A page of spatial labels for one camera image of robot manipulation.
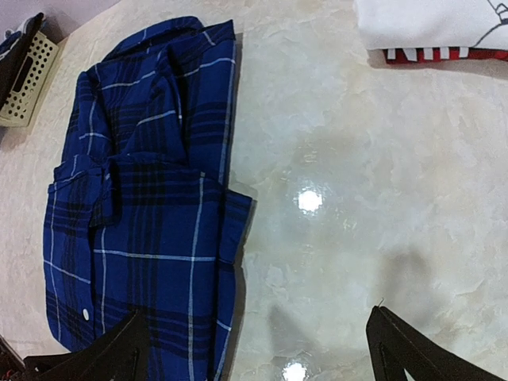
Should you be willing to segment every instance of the white towel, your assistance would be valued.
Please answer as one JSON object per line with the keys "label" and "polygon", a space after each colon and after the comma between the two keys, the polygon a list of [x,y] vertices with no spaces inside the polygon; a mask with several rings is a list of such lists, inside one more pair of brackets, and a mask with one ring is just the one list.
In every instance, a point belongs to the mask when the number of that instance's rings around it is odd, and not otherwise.
{"label": "white towel", "polygon": [[508,0],[356,0],[367,49],[508,50]]}

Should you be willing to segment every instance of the blue plaid shirt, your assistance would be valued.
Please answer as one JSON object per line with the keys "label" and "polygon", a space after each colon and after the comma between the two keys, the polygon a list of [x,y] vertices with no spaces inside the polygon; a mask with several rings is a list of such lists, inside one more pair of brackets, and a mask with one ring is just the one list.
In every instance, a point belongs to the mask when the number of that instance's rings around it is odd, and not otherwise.
{"label": "blue plaid shirt", "polygon": [[233,23],[182,17],[79,76],[44,220],[48,321],[69,350],[139,309],[150,380],[220,379],[251,206],[226,188],[234,72]]}

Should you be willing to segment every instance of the marble floor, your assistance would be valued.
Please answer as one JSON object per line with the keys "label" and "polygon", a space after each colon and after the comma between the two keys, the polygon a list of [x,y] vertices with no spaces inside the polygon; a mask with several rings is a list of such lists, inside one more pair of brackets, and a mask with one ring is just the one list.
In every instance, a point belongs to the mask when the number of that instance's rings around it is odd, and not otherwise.
{"label": "marble floor", "polygon": [[229,379],[372,380],[382,300],[508,378],[508,63],[386,67],[350,0],[122,0],[72,33],[35,121],[2,131],[0,333],[23,356],[62,350],[42,221],[78,73],[187,14],[234,19],[241,44],[230,186],[257,204]]}

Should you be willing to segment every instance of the laundry basket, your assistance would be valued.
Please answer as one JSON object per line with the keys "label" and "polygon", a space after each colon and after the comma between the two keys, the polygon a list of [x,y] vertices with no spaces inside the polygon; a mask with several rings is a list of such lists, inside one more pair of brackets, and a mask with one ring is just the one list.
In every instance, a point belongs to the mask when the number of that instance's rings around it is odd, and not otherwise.
{"label": "laundry basket", "polygon": [[0,125],[5,127],[29,125],[40,91],[57,53],[58,46],[48,40],[43,33],[37,32],[17,79],[0,109]]}

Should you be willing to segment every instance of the perforated plastic basket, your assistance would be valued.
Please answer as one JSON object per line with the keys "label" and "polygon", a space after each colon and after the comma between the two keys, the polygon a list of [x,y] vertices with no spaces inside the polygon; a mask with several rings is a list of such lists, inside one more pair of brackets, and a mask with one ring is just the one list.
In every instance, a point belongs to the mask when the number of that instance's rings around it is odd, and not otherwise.
{"label": "perforated plastic basket", "polygon": [[5,127],[29,125],[40,90],[57,53],[58,46],[48,40],[43,33],[37,32],[6,103],[0,110],[0,125]]}

